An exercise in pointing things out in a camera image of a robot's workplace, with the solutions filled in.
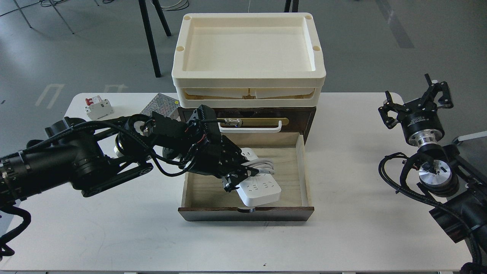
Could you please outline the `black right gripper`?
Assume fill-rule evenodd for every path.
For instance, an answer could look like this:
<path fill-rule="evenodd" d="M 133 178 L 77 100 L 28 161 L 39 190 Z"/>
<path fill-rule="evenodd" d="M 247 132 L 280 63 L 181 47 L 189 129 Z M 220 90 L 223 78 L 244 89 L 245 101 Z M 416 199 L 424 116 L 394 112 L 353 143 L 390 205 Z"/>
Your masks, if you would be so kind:
<path fill-rule="evenodd" d="M 379 107 L 379 114 L 388 129 L 400 124 L 404 139 L 411 146 L 426 144 L 424 138 L 432 142 L 440 141 L 445 135 L 443 126 L 437 116 L 439 108 L 453 108 L 454 103 L 447 82 L 433 83 L 429 74 L 425 73 L 428 89 L 421 98 L 405 104 L 395 104 L 391 93 L 385 91 L 386 100 Z"/>

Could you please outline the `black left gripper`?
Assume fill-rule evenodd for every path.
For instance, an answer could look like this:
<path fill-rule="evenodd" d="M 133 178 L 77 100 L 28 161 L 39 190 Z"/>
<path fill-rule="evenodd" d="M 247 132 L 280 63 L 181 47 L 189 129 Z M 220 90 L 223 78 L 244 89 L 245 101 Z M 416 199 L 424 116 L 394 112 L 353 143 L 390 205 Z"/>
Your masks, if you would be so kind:
<path fill-rule="evenodd" d="M 239 189 L 245 179 L 259 174 L 274 174 L 271 158 L 256 158 L 246 162 L 241 149 L 219 131 L 215 111 L 207 105 L 179 109 L 183 122 L 183 139 L 188 147 L 180 154 L 188 156 L 186 170 L 200 175 L 212 175 L 223 180 L 226 192 Z"/>

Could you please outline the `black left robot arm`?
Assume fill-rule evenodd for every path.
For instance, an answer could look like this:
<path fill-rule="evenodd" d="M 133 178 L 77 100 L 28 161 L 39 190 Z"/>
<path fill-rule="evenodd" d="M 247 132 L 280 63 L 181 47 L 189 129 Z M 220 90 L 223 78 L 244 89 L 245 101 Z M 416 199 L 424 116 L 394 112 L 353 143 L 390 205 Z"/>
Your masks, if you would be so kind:
<path fill-rule="evenodd" d="M 240 126 L 242 121 L 219 119 L 200 105 L 186 122 L 152 112 L 92 121 L 64 117 L 47 127 L 47 139 L 31 140 L 24 150 L 1 157 L 1 211 L 22 218 L 1 236 L 1 257 L 14 255 L 8 242 L 31 223 L 30 213 L 16 201 L 67 182 L 91 197 L 157 167 L 167 177 L 214 176 L 231 192 L 245 179 L 275 172 L 269 158 L 248 160 L 221 134 L 219 123 Z"/>

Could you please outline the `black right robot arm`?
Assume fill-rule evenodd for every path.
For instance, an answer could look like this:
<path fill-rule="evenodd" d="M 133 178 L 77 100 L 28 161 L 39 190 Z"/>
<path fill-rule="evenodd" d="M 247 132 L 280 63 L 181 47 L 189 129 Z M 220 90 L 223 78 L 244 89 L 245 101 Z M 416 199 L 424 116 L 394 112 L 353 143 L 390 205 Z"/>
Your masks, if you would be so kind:
<path fill-rule="evenodd" d="M 385 92 L 378 109 L 383 123 L 389 129 L 400 124 L 407 144 L 418 150 L 412 156 L 386 155 L 379 175 L 396 193 L 432 206 L 430 215 L 452 241 L 470 241 L 473 260 L 461 267 L 461 274 L 485 274 L 486 176 L 460 156 L 456 144 L 438 143 L 445 132 L 437 111 L 454 103 L 445 81 L 432 81 L 428 73 L 425 79 L 426 92 L 405 104 L 395 104 Z"/>

